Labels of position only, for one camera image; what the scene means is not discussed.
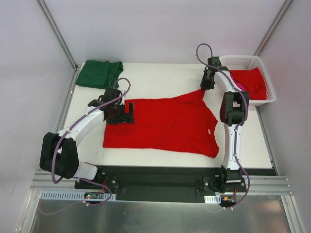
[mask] white panel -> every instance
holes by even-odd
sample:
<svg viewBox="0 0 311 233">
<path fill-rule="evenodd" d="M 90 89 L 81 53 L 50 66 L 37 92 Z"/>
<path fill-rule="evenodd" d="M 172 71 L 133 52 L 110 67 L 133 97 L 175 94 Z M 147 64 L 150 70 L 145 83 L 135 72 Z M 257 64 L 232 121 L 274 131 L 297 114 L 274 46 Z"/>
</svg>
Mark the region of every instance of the white panel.
<svg viewBox="0 0 311 233">
<path fill-rule="evenodd" d="M 284 0 L 47 0 L 78 63 L 197 63 L 195 48 L 252 55 Z"/>
<path fill-rule="evenodd" d="M 0 2 L 0 232 L 16 232 L 72 68 L 36 1 Z"/>
<path fill-rule="evenodd" d="M 290 176 L 307 232 L 311 232 L 311 1 L 294 1 L 262 59 L 276 101 L 260 107 L 281 175 Z"/>
<path fill-rule="evenodd" d="M 124 64 L 123 77 L 131 82 L 126 99 L 172 98 L 199 89 L 204 66 L 195 64 Z M 120 90 L 127 82 L 120 81 Z M 65 126 L 67 127 L 85 110 L 87 104 L 102 95 L 104 90 L 76 86 Z M 220 167 L 225 154 L 225 130 L 219 119 L 224 93 L 215 85 L 206 91 L 204 102 L 217 118 L 215 138 L 219 146 L 216 158 L 202 154 L 180 153 L 154 149 L 103 148 L 105 123 L 98 125 L 78 147 L 80 161 L 96 165 L 116 166 L 179 166 Z M 241 164 L 248 168 L 271 168 L 270 158 L 254 106 L 250 106 L 248 119 L 241 134 Z"/>
</svg>

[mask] white basket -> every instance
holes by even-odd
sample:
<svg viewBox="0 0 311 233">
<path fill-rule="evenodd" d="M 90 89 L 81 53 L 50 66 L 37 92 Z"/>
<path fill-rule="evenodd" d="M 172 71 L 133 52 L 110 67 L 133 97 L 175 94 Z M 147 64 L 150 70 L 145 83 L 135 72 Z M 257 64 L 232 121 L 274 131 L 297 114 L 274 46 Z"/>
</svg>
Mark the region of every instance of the white basket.
<svg viewBox="0 0 311 233">
<path fill-rule="evenodd" d="M 267 88 L 266 100 L 249 100 L 249 105 L 260 106 L 264 103 L 271 103 L 276 100 L 270 77 L 260 57 L 250 55 L 226 55 L 219 57 L 222 66 L 229 70 L 246 70 L 258 68 L 263 76 Z"/>
</svg>

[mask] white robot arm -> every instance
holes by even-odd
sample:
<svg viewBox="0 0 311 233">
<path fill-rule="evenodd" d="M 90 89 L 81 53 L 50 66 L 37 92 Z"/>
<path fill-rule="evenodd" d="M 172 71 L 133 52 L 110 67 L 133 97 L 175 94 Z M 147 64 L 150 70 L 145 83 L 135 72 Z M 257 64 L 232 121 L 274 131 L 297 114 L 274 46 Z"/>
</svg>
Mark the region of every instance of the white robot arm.
<svg viewBox="0 0 311 233">
<path fill-rule="evenodd" d="M 229 71 L 223 71 L 230 79 Z M 227 77 L 222 74 L 221 72 L 216 72 L 214 77 L 215 83 L 220 87 L 220 89 L 224 92 L 232 92 L 237 93 L 237 90 L 242 91 L 238 88 L 238 86 L 234 83 L 231 79 L 231 83 L 227 79 Z M 241 132 L 242 132 L 242 125 L 238 126 L 237 124 L 232 124 L 229 126 L 227 123 L 224 123 L 225 128 L 225 157 L 223 161 L 223 166 L 225 169 L 230 170 L 239 170 L 239 165 L 236 163 L 236 157 L 240 160 L 240 142 L 241 142 Z M 236 156 L 234 156 L 234 142 L 236 140 L 237 148 L 236 148 Z"/>
<path fill-rule="evenodd" d="M 121 97 L 121 91 L 107 88 L 102 96 L 88 104 L 86 110 L 68 128 L 57 133 L 47 133 L 43 138 L 40 167 L 66 179 L 75 177 L 93 180 L 98 168 L 79 161 L 77 147 L 104 120 L 107 124 L 134 123 L 133 103 L 129 104 L 129 113 L 125 113 Z"/>
<path fill-rule="evenodd" d="M 209 187 L 224 193 L 226 186 L 238 185 L 243 180 L 240 167 L 240 143 L 242 126 L 247 119 L 249 95 L 237 87 L 227 67 L 221 65 L 219 57 L 208 59 L 201 88 L 210 90 L 215 84 L 224 91 L 220 120 L 225 128 L 225 156 L 219 176 L 209 182 Z"/>
</svg>

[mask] white table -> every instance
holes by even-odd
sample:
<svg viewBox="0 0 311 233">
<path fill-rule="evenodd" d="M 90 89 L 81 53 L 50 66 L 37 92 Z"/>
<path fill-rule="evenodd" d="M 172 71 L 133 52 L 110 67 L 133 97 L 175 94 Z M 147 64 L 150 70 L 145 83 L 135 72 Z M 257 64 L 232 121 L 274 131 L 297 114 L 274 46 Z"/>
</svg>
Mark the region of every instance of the white table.
<svg viewBox="0 0 311 233">
<path fill-rule="evenodd" d="M 194 64 L 123 64 L 131 89 L 126 99 L 159 99 L 183 95 L 199 89 L 203 65 Z M 127 89 L 127 82 L 119 82 L 120 90 Z M 65 126 L 71 124 L 87 104 L 102 95 L 104 90 L 76 86 Z M 219 119 L 223 93 L 217 85 L 206 91 L 204 102 L 218 120 L 215 137 L 219 146 L 216 158 L 201 154 L 181 153 L 155 149 L 103 148 L 105 123 L 97 126 L 78 147 L 80 161 L 95 165 L 115 166 L 178 166 L 220 167 L 225 152 L 225 131 Z M 248 119 L 242 130 L 241 163 L 248 168 L 271 168 L 270 158 L 255 107 L 250 106 Z"/>
</svg>

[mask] green cloth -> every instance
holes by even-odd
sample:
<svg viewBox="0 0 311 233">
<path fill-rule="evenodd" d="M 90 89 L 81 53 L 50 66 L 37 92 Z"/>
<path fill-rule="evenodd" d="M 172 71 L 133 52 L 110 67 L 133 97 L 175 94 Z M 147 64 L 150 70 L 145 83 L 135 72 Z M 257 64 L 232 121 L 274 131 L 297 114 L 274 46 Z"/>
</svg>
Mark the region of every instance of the green cloth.
<svg viewBox="0 0 311 233">
<path fill-rule="evenodd" d="M 88 60 L 80 71 L 76 84 L 84 87 L 105 89 L 112 87 L 123 71 L 122 62 Z"/>
</svg>

